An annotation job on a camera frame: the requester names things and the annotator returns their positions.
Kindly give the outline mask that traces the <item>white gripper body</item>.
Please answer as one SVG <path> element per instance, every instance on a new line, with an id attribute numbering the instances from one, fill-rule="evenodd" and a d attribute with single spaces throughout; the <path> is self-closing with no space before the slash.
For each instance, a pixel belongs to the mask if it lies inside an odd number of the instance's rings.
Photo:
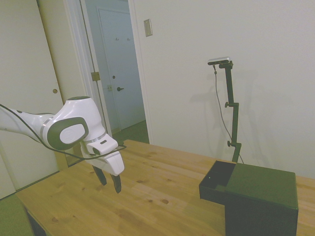
<path id="1" fill-rule="evenodd" d="M 95 147 L 88 145 L 87 147 L 83 147 L 81 145 L 81 152 L 84 158 L 92 158 L 90 154 L 95 154 L 94 149 L 98 150 L 99 155 L 104 155 L 103 157 L 98 157 L 96 159 L 86 160 L 89 164 L 98 167 L 114 176 L 118 176 L 124 170 L 124 163 L 121 154 L 117 151 L 117 145 L 108 146 L 105 145 L 101 147 L 100 145 L 96 145 Z"/>

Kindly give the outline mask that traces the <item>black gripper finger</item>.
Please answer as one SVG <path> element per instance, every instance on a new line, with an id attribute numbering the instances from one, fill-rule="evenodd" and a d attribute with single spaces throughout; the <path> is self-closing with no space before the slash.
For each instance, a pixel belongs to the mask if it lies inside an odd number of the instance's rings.
<path id="1" fill-rule="evenodd" d="M 121 184 L 121 178 L 120 178 L 120 175 L 110 175 L 111 176 L 111 179 L 113 181 L 113 184 L 114 184 L 114 188 L 115 188 L 115 191 L 116 193 L 120 193 L 121 190 L 122 190 L 122 184 Z"/>
<path id="2" fill-rule="evenodd" d="M 107 184 L 107 180 L 106 180 L 106 177 L 102 171 L 102 169 L 96 167 L 96 166 L 93 166 L 93 169 L 94 169 L 94 172 L 96 174 L 96 176 L 98 177 L 100 183 L 105 186 Z"/>

